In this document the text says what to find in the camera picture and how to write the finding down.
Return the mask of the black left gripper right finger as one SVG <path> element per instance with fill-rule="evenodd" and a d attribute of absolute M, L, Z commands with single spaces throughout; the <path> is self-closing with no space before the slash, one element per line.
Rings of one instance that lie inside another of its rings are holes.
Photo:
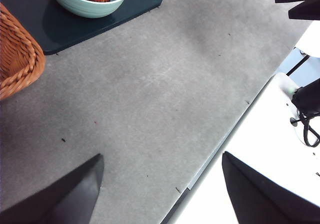
<path fill-rule="evenodd" d="M 229 152 L 222 170 L 240 224 L 318 224 L 320 208 L 271 181 Z"/>

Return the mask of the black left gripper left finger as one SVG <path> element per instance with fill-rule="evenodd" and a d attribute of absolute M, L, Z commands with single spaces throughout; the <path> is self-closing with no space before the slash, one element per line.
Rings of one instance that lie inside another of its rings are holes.
<path fill-rule="evenodd" d="M 48 187 L 0 213 L 2 224 L 88 224 L 104 175 L 97 154 Z"/>

